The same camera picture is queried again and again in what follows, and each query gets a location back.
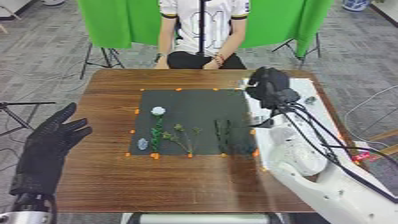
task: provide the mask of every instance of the chair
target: chair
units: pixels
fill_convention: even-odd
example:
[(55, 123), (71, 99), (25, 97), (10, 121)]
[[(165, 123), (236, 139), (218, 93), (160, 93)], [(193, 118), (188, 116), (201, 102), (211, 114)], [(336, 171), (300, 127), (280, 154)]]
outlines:
[[(0, 5), (0, 8), (9, 12), (10, 16), (14, 16), (18, 20), (21, 20), (21, 17), (14, 14), (14, 12), (9, 10), (9, 8), (3, 5)], [(0, 30), (3, 31), (5, 34), (9, 33), (2, 24), (0, 24)]]

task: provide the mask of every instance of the green backdrop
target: green backdrop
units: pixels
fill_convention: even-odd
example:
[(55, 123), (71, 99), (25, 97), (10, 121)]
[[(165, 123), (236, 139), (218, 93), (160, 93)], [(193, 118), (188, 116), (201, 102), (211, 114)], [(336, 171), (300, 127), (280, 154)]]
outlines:
[[(296, 40), (302, 57), (318, 32), (332, 0), (250, 0), (247, 39), (241, 48)], [(78, 0), (94, 46), (129, 48), (131, 42), (156, 45), (158, 0)]]

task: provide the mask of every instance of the light stand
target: light stand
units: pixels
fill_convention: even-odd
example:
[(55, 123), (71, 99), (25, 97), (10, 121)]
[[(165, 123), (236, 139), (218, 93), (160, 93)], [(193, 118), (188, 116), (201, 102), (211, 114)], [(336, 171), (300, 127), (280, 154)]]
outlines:
[[(293, 49), (293, 47), (289, 46), (289, 43), (291, 43), (293, 40), (295, 40), (295, 39), (289, 39), (289, 40), (284, 42), (284, 44), (272, 50), (272, 52), (275, 52), (275, 51), (286, 46), (286, 47), (289, 48), (293, 54), (295, 54), (295, 49)], [(300, 69), (302, 69), (302, 66), (304, 66), (304, 64), (305, 64), (307, 55), (309, 55), (314, 51), (318, 52), (318, 58), (321, 58), (321, 53), (320, 53), (320, 33), (316, 33), (316, 47), (314, 47), (314, 49), (312, 49), (311, 51), (305, 52), (304, 57), (296, 57), (296, 56), (295, 56), (295, 58), (302, 61), (302, 63), (300, 63)]]
[[(19, 131), (23, 128), (33, 130), (33, 128), (30, 126), (30, 121), (32, 121), (39, 106), (44, 104), (55, 104), (55, 102), (32, 102), (32, 103), (3, 102), (3, 103), (0, 103), (0, 112), (3, 111), (7, 113), (9, 117), (14, 119), (14, 121), (21, 125), (18, 128), (14, 128), (12, 130), (7, 130), (3, 133), (0, 133), (0, 137), (5, 136), (7, 134), (14, 133), (16, 131)], [(26, 121), (21, 119), (21, 117), (14, 114), (14, 112), (9, 109), (9, 106), (23, 106), (23, 105), (33, 105), (33, 110), (30, 112)]]
[(121, 68), (124, 68), (124, 65), (122, 65), (119, 57), (117, 57), (119, 52), (115, 51), (113, 48), (108, 48), (108, 55), (106, 55), (105, 48), (101, 47), (103, 59), (105, 59), (105, 63), (106, 63), (105, 65), (96, 64), (94, 62), (89, 61), (90, 60), (90, 51), (92, 51), (92, 43), (89, 45), (89, 50), (87, 50), (87, 55), (85, 55), (85, 60), (83, 60), (83, 69), (81, 69), (81, 74), (80, 74), (80, 80), (83, 79), (87, 65), (96, 65), (103, 68), (113, 68), (119, 65)]

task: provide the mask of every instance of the black mat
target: black mat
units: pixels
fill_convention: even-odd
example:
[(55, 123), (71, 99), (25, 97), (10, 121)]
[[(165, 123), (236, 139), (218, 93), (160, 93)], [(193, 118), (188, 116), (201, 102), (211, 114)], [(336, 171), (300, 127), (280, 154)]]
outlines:
[[(151, 128), (156, 124), (156, 118), (151, 114), (153, 107), (165, 108), (163, 131), (177, 134), (186, 145), (185, 136), (174, 131), (174, 125), (181, 124), (190, 137), (192, 145), (197, 145), (193, 155), (250, 154), (256, 149), (254, 136), (248, 126), (248, 109), (243, 92), (236, 90), (153, 90), (144, 91), (140, 101), (140, 114), (135, 119), (135, 135), (129, 151), (133, 155), (151, 153)], [(231, 124), (227, 147), (220, 149), (217, 137), (215, 120)], [(199, 128), (201, 134), (195, 136), (193, 128)], [(149, 141), (149, 146), (140, 151), (137, 146), (138, 139)], [(186, 154), (179, 146), (169, 140), (160, 141), (160, 154)]]

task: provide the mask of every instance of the hand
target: hand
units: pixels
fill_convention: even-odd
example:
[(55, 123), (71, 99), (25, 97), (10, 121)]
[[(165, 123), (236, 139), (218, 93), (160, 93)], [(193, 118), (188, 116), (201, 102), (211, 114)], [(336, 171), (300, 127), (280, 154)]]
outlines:
[(248, 80), (245, 91), (261, 102), (261, 108), (277, 109), (280, 103), (298, 101), (298, 93), (289, 89), (289, 76), (275, 68), (261, 67)]
[(85, 127), (87, 119), (64, 124), (74, 111), (76, 104), (71, 103), (48, 118), (26, 138), (10, 186), (12, 195), (21, 193), (53, 195), (55, 193), (65, 155), (92, 133), (90, 127)]
[(202, 66), (202, 69), (218, 69), (218, 64), (215, 62), (215, 60), (209, 61), (209, 63)]
[(165, 57), (160, 58), (158, 63), (154, 65), (154, 69), (170, 69)]

